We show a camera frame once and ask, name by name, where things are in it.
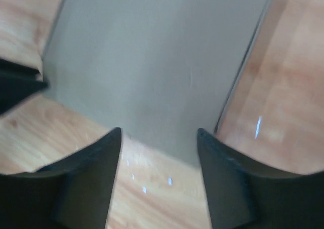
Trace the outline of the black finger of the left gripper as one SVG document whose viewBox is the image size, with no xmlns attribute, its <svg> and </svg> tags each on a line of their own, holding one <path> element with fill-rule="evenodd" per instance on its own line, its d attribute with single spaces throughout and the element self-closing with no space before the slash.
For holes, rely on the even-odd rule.
<svg viewBox="0 0 324 229">
<path fill-rule="evenodd" d="M 38 69 L 1 59 L 1 114 L 5 114 L 28 97 L 49 87 L 39 80 Z"/>
</svg>

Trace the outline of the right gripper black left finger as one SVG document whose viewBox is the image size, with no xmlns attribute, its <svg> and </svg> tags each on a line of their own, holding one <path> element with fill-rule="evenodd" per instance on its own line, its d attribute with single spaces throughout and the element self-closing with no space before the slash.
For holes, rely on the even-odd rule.
<svg viewBox="0 0 324 229">
<path fill-rule="evenodd" d="M 122 145 L 114 128 L 35 172 L 1 175 L 1 228 L 105 228 Z"/>
</svg>

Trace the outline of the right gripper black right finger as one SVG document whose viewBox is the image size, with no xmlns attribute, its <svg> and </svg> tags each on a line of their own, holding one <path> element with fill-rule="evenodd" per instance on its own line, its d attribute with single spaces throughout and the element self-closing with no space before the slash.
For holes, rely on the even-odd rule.
<svg viewBox="0 0 324 229">
<path fill-rule="evenodd" d="M 197 151 L 212 228 L 323 228 L 323 172 L 276 169 L 204 129 Z"/>
</svg>

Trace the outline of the brown cardboard box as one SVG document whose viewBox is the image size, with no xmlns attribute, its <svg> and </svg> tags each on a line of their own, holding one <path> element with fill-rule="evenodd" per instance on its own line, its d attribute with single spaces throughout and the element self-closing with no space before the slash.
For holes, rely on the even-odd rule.
<svg viewBox="0 0 324 229">
<path fill-rule="evenodd" d="M 45 93 L 198 167 L 272 0 L 63 0 Z"/>
</svg>

